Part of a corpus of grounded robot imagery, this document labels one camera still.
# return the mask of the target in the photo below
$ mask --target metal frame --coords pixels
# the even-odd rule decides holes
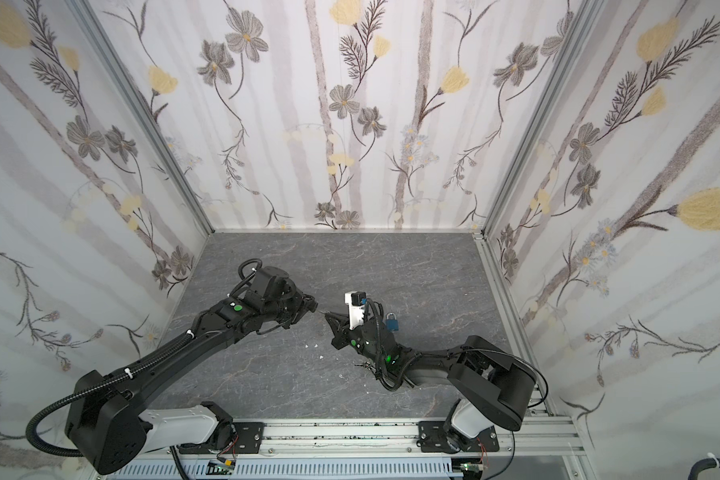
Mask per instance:
[[[510,194],[520,178],[520,172],[523,170],[530,154],[533,152],[541,129],[552,114],[552,109],[560,97],[560,92],[570,73],[574,69],[574,64],[578,59],[581,49],[586,43],[592,26],[595,24],[595,18],[600,13],[606,0],[583,0],[579,11],[574,17],[573,24],[570,26],[570,33],[566,36],[563,46],[558,53],[557,61],[554,63],[552,74],[544,86],[544,92],[534,110],[534,114],[528,123],[528,127],[523,133],[520,145],[515,151],[512,163],[510,164],[507,176],[501,184],[499,193],[496,196],[493,206],[488,212],[488,218],[485,220],[482,232],[492,231],[496,227],[496,223],[507,206]]]
[[[168,176],[172,179],[173,184],[179,190],[186,205],[189,207],[192,215],[195,216],[200,223],[206,235],[213,233],[208,216],[197,201],[192,187],[181,172],[178,162],[173,157],[168,145],[160,133],[157,122],[152,118],[150,112],[146,109],[139,93],[139,89],[135,86],[134,81],[120,61],[120,57],[114,50],[109,38],[104,33],[104,28],[99,23],[99,19],[94,14],[93,7],[90,6],[88,0],[66,0],[72,15],[77,20],[80,30],[83,31],[88,43],[90,43],[99,60],[104,64],[104,69],[110,74],[110,78],[115,83],[117,90],[123,96],[123,102],[136,118],[141,126],[144,135],[156,150],[158,156],[162,159]]]

